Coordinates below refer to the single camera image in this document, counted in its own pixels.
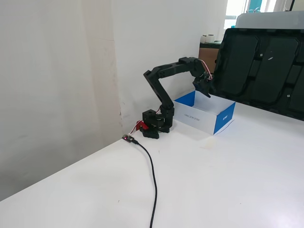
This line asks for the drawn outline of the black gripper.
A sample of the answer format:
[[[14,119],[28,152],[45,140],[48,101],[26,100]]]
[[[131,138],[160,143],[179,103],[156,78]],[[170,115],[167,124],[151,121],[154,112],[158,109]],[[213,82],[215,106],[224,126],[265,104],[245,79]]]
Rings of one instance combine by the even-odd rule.
[[[200,88],[200,92],[206,97],[211,98],[209,90],[213,87],[213,80],[209,76],[209,73],[205,71],[201,76],[194,78],[193,85],[195,88]]]

